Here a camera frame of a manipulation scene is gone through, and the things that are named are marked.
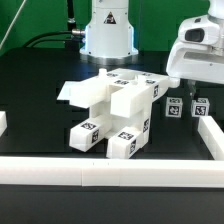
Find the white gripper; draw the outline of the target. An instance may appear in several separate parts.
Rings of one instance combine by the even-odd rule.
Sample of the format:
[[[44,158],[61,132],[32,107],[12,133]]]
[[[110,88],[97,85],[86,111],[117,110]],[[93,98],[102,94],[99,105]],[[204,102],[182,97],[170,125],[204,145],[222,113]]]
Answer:
[[[188,79],[193,104],[199,98],[196,81],[224,84],[224,19],[203,15],[184,20],[166,72],[173,78]]]

